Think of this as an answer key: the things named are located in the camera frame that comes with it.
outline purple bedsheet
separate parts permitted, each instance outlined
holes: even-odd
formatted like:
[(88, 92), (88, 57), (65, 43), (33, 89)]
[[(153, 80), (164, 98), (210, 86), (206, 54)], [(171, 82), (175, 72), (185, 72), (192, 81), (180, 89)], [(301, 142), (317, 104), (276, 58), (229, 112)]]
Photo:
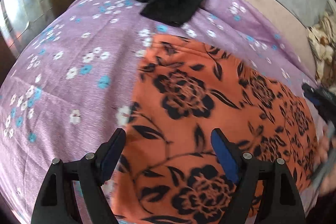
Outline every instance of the purple bedsheet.
[(299, 96), (303, 81), (314, 85), (288, 42), (243, 0), (206, 0), (181, 28), (140, 16), (143, 6), (76, 0), (26, 47), (1, 86), (0, 190), (27, 223), (51, 160), (78, 160), (125, 125), (137, 63), (154, 33), (232, 52)]

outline mattress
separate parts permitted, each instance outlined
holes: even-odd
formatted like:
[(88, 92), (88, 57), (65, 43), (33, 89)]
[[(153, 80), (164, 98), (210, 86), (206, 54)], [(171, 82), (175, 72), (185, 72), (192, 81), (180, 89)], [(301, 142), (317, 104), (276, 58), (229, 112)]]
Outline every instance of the mattress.
[[(144, 5), (76, 0), (31, 41), (1, 86), (0, 191), (26, 223), (54, 157), (78, 160), (125, 126), (137, 64), (155, 33), (231, 52), (297, 96), (303, 82), (315, 86), (285, 35), (245, 0), (206, 0), (180, 28), (140, 16)], [(104, 186), (107, 198), (111, 185)], [(82, 210), (78, 183), (75, 189)]]

